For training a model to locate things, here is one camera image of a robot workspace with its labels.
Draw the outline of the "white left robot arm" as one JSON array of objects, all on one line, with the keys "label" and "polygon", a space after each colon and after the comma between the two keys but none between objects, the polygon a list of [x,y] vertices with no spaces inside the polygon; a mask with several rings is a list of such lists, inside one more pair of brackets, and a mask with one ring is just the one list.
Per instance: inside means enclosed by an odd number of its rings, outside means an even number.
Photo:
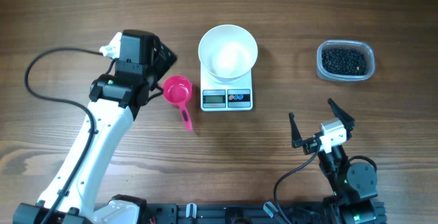
[{"label": "white left robot arm", "polygon": [[140,108],[163,90],[158,81],[176,62],[176,55],[151,32],[126,29],[119,45],[102,48],[112,62],[90,86],[83,125],[53,181],[34,205],[21,203],[13,223],[148,223],[147,202],[116,195],[96,210],[103,176],[121,138]]}]

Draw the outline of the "pink measuring scoop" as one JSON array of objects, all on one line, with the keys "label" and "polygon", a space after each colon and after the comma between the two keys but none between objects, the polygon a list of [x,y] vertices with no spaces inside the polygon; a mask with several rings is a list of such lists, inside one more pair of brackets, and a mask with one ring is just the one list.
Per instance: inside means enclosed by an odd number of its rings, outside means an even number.
[{"label": "pink measuring scoop", "polygon": [[178,107],[185,128],[192,131],[192,121],[187,109],[187,104],[192,98],[190,80],[181,75],[173,75],[165,80],[162,88],[164,89],[164,99],[170,105]]}]

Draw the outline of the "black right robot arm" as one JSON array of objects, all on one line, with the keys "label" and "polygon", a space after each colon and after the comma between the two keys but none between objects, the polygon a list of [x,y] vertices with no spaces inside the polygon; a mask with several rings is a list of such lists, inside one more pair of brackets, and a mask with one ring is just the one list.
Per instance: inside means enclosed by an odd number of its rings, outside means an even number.
[{"label": "black right robot arm", "polygon": [[352,138],[355,119],[332,99],[328,104],[335,118],[320,124],[320,131],[310,138],[302,138],[289,113],[292,146],[303,148],[311,159],[319,159],[319,167],[327,178],[333,195],[323,200],[325,221],[328,223],[386,223],[385,206],[375,202],[377,165],[363,155],[348,157],[343,144]]}]

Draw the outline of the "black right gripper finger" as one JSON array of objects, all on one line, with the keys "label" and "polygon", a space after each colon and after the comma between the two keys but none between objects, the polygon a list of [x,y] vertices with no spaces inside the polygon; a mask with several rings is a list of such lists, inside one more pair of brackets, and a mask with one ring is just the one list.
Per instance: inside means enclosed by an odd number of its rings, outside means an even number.
[{"label": "black right gripper finger", "polygon": [[300,135],[298,126],[295,122],[294,113],[290,112],[288,115],[289,115],[289,123],[291,126],[291,131],[292,131],[292,146],[293,148],[299,148],[304,145],[304,142],[302,136]]},{"label": "black right gripper finger", "polygon": [[330,105],[335,117],[343,123],[346,130],[352,131],[355,126],[355,119],[343,109],[341,109],[331,98],[328,98],[328,104]]}]

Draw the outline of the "clear plastic container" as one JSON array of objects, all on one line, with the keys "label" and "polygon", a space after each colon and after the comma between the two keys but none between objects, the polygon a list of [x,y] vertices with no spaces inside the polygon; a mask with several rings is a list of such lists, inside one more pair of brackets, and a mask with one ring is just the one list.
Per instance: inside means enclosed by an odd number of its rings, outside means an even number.
[{"label": "clear plastic container", "polygon": [[317,75],[333,82],[360,82],[376,69],[372,48],[355,40],[327,40],[317,49]]}]

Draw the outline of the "white bowl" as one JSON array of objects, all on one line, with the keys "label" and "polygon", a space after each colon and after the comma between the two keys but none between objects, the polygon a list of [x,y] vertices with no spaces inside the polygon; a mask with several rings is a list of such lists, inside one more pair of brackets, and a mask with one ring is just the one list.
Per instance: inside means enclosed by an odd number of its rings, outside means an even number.
[{"label": "white bowl", "polygon": [[255,65],[259,54],[253,35],[237,25],[219,25],[201,38],[198,58],[213,77],[225,81],[238,79]]}]

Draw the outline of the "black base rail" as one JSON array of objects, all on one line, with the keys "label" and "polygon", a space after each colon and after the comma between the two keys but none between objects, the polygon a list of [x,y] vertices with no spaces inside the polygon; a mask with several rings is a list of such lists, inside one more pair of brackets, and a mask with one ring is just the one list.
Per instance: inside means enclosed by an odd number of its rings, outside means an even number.
[{"label": "black base rail", "polygon": [[144,223],[364,223],[386,224],[384,203],[368,202],[337,207],[322,202],[298,202],[283,206],[283,215],[270,203],[263,205],[148,204]]}]

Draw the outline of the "white digital kitchen scale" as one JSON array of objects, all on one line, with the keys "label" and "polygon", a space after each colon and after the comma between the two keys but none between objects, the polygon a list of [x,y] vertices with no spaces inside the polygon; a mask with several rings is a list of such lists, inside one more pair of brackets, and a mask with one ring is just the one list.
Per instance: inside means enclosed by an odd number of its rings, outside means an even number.
[{"label": "white digital kitchen scale", "polygon": [[253,81],[249,71],[239,78],[220,79],[201,67],[201,109],[205,112],[249,111],[253,108]]}]

